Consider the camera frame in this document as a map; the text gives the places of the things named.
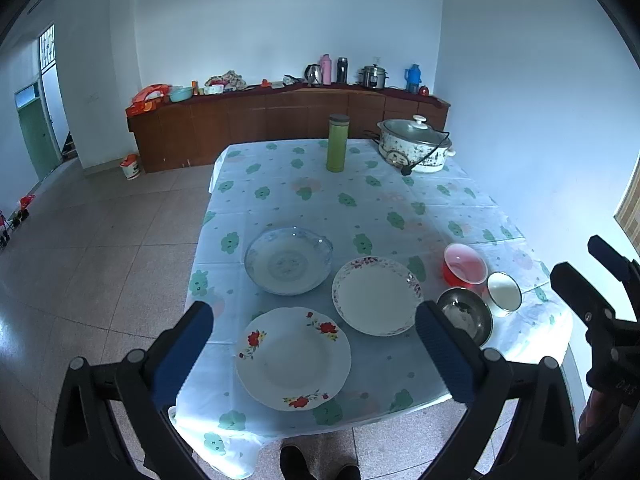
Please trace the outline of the white floral electric cooker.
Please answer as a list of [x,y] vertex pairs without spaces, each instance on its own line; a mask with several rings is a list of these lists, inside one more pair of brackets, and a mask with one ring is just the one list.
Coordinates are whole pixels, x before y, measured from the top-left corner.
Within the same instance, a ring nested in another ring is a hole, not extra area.
[[422,115],[382,120],[378,130],[378,152],[404,177],[442,170],[456,154],[449,133],[434,129]]

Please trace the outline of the steel rice cooker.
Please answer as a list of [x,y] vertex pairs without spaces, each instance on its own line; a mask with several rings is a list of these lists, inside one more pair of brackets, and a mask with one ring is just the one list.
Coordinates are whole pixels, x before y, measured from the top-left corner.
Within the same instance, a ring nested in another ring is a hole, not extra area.
[[363,66],[359,72],[360,84],[366,89],[382,90],[386,86],[386,79],[386,69],[378,64]]

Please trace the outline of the person's dark shoe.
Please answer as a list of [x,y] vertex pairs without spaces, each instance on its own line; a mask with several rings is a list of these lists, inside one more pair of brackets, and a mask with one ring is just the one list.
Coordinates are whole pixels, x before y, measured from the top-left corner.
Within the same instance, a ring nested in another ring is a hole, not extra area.
[[282,446],[280,471],[284,480],[316,480],[310,472],[304,454],[296,445]]

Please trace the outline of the black thermos flask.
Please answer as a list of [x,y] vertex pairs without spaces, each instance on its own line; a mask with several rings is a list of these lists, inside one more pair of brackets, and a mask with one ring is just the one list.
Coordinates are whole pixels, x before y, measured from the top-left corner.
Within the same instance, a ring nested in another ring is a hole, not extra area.
[[347,84],[348,76],[348,59],[338,58],[336,62],[336,82],[338,84]]

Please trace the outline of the red plastic bowl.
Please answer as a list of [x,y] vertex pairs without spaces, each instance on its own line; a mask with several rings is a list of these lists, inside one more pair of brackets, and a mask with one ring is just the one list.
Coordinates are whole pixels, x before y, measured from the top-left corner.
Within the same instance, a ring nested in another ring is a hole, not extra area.
[[488,266],[474,248],[452,243],[442,253],[442,277],[449,286],[473,288],[485,283]]

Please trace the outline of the steel electric kettle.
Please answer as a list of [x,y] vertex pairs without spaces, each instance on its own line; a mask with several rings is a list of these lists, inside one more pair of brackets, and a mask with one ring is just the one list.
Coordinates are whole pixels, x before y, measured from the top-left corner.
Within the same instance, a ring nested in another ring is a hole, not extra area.
[[322,85],[322,69],[318,63],[309,64],[304,70],[304,79],[308,86]]

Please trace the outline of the clear glass dish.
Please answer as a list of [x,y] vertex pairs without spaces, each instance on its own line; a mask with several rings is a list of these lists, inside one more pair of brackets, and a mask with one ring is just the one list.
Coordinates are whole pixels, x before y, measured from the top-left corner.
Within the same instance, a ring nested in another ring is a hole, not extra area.
[[333,244],[298,226],[263,232],[248,246],[245,271],[265,292],[298,296],[320,286],[331,273]]

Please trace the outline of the white plastic bucket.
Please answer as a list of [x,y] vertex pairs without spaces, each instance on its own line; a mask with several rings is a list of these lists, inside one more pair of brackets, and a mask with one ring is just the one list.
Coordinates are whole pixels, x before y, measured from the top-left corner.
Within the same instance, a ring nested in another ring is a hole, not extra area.
[[139,177],[140,165],[137,154],[127,155],[119,164],[122,173],[127,180],[134,180]]

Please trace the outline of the teal basin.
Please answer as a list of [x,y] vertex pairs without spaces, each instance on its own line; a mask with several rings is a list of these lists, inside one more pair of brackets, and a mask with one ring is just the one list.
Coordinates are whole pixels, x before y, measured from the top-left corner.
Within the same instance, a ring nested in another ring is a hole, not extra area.
[[185,86],[172,86],[169,90],[168,96],[173,103],[183,102],[192,98],[193,88]]

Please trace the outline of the floral patterned tablecloth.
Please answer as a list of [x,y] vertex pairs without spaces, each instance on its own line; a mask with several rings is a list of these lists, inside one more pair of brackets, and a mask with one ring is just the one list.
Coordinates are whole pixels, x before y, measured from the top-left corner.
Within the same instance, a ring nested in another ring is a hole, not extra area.
[[488,346],[511,361],[562,359],[572,318],[547,267],[454,162],[403,176],[366,140],[326,169],[326,141],[232,144],[214,167],[186,299],[213,333],[171,419],[231,479],[274,440],[346,429],[442,402],[446,387],[414,311],[447,288],[445,249],[468,280],[509,275],[521,307],[496,316]]

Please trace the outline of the brown wooden sideboard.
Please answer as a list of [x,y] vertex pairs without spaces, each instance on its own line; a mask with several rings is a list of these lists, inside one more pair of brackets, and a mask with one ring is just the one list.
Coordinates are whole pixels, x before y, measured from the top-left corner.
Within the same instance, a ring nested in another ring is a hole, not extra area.
[[324,139],[332,114],[350,118],[349,135],[364,138],[384,119],[422,115],[444,130],[450,104],[436,96],[355,86],[258,88],[178,103],[127,119],[147,172],[209,165],[230,144]]

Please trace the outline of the pink thermos flask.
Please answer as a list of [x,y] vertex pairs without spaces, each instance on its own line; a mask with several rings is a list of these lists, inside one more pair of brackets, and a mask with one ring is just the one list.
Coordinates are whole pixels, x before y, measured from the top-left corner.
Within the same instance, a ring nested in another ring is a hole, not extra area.
[[332,82],[332,60],[327,53],[320,58],[320,70],[322,84],[328,86]]

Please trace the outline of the white plate purple rim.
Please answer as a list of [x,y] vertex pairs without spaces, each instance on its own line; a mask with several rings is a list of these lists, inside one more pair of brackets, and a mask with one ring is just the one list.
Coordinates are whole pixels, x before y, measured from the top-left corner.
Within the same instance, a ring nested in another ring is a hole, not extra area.
[[423,301],[418,279],[401,263],[367,256],[345,263],[332,283],[335,310],[354,330],[393,337],[414,325]]

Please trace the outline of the white enamel bowl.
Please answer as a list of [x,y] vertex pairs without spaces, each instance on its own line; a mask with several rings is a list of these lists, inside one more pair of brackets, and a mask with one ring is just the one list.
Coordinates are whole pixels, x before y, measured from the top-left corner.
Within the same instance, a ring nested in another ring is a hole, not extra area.
[[522,292],[518,283],[510,275],[494,272],[486,281],[486,304],[491,312],[504,318],[517,311],[522,304]]

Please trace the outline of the blue thermos jug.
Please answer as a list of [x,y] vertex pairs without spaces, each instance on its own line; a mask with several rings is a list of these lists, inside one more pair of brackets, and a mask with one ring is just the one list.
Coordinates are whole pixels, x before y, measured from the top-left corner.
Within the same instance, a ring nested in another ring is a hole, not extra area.
[[405,69],[406,91],[418,94],[421,87],[421,70],[418,64],[412,64]]

